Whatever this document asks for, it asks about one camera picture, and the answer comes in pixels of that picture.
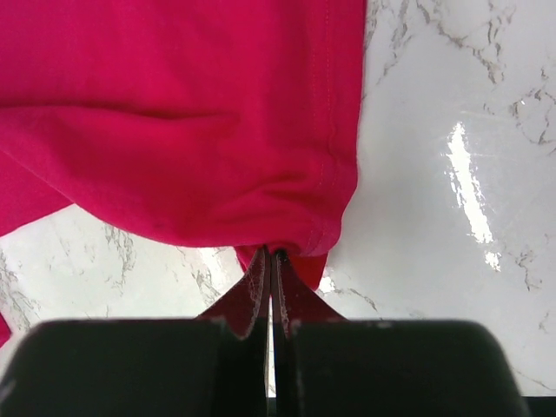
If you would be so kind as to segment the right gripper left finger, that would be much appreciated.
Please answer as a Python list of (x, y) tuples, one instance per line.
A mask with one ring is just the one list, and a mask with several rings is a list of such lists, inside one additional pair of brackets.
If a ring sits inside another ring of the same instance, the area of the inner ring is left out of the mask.
[(212, 416), (268, 414), (271, 255), (255, 251), (243, 277), (198, 318), (219, 324)]

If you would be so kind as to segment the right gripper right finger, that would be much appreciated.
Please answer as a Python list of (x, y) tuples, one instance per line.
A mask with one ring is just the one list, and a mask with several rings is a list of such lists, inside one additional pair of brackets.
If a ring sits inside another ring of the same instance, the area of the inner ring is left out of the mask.
[(285, 251), (276, 251), (271, 261), (276, 412), (279, 416), (296, 416), (296, 364), (290, 343), (293, 325), (296, 321), (344, 321), (345, 318), (302, 281)]

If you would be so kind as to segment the pink red t shirt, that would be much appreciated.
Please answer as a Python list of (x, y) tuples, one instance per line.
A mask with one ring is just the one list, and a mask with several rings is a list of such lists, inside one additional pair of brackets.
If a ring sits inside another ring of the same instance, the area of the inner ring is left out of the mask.
[(317, 289), (357, 183), (363, 1), (4, 1), (1, 231), (71, 204), (284, 249)]

